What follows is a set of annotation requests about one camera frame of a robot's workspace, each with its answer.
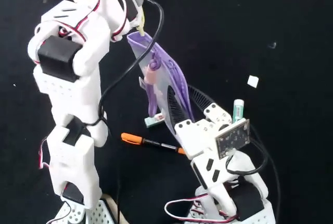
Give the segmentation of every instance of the white paper scrap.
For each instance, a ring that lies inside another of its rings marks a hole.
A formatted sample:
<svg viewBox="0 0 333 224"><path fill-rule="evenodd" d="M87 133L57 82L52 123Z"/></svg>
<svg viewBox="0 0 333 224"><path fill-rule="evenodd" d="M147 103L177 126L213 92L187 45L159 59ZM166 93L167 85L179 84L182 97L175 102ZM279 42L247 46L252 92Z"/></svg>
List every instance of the white paper scrap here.
<svg viewBox="0 0 333 224"><path fill-rule="evenodd" d="M255 76L249 76L249 79L248 79L248 85L254 87L254 88L257 88L257 85L258 85L258 82L259 82L259 78L258 77L255 77Z"/></svg>

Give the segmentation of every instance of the orange marker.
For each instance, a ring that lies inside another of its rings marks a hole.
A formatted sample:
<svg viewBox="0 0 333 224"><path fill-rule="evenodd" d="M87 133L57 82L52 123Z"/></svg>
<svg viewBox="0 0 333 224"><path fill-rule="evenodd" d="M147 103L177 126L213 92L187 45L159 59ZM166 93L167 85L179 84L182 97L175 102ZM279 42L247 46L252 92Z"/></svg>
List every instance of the orange marker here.
<svg viewBox="0 0 333 224"><path fill-rule="evenodd" d="M151 141L151 140L144 139L142 137L139 137L139 136L136 136L136 135L133 135L133 134L122 133L121 134L121 139L124 142L128 142L128 143L131 143L131 144L134 144L134 145L150 144L150 145L153 145L153 146L156 146L156 147L165 147L165 148L174 150L179 154L185 155L185 152L181 147L175 147L175 146L172 146L172 145Z"/></svg>

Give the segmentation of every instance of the circuit board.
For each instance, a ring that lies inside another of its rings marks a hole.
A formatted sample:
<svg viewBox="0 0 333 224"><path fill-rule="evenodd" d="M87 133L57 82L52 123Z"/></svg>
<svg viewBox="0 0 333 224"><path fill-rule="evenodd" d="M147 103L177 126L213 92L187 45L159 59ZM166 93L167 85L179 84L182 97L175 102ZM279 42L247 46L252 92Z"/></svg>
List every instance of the circuit board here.
<svg viewBox="0 0 333 224"><path fill-rule="evenodd" d="M230 127L232 128L215 138L220 159L233 148L238 150L250 143L250 120L240 120Z"/></svg>

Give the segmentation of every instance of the black cloth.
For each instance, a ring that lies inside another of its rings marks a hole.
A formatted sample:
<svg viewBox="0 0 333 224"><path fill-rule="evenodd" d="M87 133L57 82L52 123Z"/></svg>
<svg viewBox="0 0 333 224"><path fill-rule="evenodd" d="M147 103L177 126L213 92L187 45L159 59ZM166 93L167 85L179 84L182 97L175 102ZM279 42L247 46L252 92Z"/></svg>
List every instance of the black cloth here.
<svg viewBox="0 0 333 224"><path fill-rule="evenodd" d="M156 0L165 10L158 40L188 83L232 112L245 101L251 120L274 158L281 181L280 223L329 223L332 141L333 0ZM38 170L41 139L54 127L47 95L35 84L27 44L40 16L58 0L0 0L0 217L3 223L45 223L57 213L47 169ZM157 10L144 5L153 35ZM134 60L126 40L101 61L102 90ZM259 77L256 89L249 75ZM121 210L130 223L171 223L169 200L191 197L199 185L185 156L121 143L121 132L176 144L164 126L147 130L145 91L135 69L105 103L118 137L96 148L104 193L114 198L121 167ZM259 164L261 155L250 150ZM272 167L262 173L273 206ZM186 214L186 207L174 207Z"/></svg>

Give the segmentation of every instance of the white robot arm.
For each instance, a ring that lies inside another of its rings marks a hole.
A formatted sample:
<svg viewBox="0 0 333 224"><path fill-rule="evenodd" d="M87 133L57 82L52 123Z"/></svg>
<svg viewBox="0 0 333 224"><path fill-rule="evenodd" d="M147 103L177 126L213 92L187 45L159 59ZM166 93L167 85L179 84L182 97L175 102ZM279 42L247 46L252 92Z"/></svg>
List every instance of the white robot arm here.
<svg viewBox="0 0 333 224"><path fill-rule="evenodd" d="M193 198L200 203L192 205L186 218L168 211L168 206L177 201L167 203L165 211L185 223L274 224L272 205L266 199L268 188L261 176L256 172L241 177L227 171L227 167L232 171L255 169L250 157L237 150L250 143L249 120L243 118L232 124L230 114L216 103L203 113L206 119L197 122L187 119L174 127L201 184Z"/></svg>
<svg viewBox="0 0 333 224"><path fill-rule="evenodd" d="M98 64L109 52L110 41L121 40L132 28L143 32L142 2L62 1L42 16L28 45L37 86L48 94L56 123L47 137L54 192L86 216L102 204L94 146L102 147L108 136L98 114ZM84 128L90 137L82 134ZM78 223L75 219L83 216L68 220Z"/></svg>

